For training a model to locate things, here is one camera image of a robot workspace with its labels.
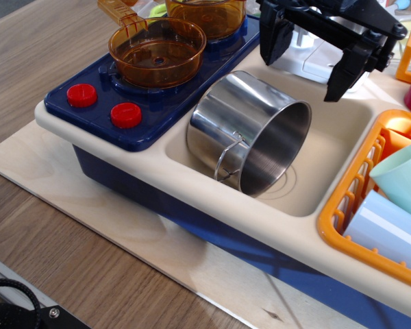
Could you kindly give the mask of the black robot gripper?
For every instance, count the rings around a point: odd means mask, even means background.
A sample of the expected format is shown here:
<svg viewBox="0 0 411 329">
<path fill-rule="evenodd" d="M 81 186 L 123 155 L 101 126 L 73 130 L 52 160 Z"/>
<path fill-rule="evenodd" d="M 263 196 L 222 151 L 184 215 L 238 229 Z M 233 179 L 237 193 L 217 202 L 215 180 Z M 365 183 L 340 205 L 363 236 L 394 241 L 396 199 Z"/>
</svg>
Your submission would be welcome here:
<svg viewBox="0 0 411 329">
<path fill-rule="evenodd" d="M 383 71 L 407 29 L 377 1 L 259 1 L 260 55 L 269 66 L 290 46 L 295 26 L 342 50 L 324 101 L 337 102 L 365 72 Z"/>
</svg>

